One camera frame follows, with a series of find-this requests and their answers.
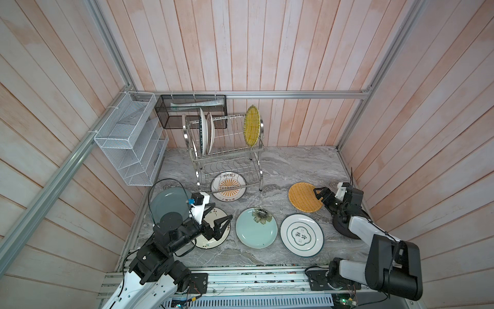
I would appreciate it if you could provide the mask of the yellow green woven plate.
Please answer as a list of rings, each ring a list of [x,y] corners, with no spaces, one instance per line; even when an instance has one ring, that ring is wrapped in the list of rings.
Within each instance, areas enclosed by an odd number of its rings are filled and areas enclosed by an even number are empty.
[[[251,105],[244,116],[243,134],[248,146],[257,144],[261,134],[261,116],[255,105]]]

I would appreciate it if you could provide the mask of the white plate with text rim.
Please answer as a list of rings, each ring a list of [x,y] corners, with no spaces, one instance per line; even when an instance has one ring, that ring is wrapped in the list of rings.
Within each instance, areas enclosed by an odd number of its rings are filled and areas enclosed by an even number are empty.
[[[199,109],[199,114],[200,114],[199,128],[200,128],[201,154],[206,155],[207,147],[208,147],[208,122],[207,122],[207,117],[205,116],[205,113],[201,108]]]

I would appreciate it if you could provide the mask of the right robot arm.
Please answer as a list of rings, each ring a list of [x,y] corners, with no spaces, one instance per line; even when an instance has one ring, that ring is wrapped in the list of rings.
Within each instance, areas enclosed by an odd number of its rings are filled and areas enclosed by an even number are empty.
[[[386,297],[420,300],[423,280],[419,247],[377,226],[362,207],[364,192],[350,183],[338,184],[336,193],[328,187],[313,192],[332,215],[337,232],[369,246],[365,262],[335,258],[325,274],[328,286],[340,290],[358,283]]]

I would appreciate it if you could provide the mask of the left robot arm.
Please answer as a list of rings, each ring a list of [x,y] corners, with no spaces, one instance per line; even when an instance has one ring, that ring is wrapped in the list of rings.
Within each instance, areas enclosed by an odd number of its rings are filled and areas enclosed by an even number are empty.
[[[189,288],[191,271],[175,259],[175,252],[200,235],[221,239],[232,219],[232,215],[218,218],[211,227],[193,217],[184,220],[177,212],[162,216],[104,308],[158,308],[176,292]]]

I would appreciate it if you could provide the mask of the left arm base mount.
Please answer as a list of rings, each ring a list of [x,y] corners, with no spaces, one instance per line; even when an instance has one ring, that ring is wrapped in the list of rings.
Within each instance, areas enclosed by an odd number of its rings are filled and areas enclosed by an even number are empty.
[[[205,272],[192,273],[185,280],[183,293],[205,294],[208,288],[208,274]]]

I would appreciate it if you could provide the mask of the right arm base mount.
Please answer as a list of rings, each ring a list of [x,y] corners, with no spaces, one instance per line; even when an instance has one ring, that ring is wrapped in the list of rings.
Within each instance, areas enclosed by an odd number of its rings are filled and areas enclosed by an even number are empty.
[[[304,270],[311,291],[360,290],[361,283],[343,278],[336,270],[311,266]]]

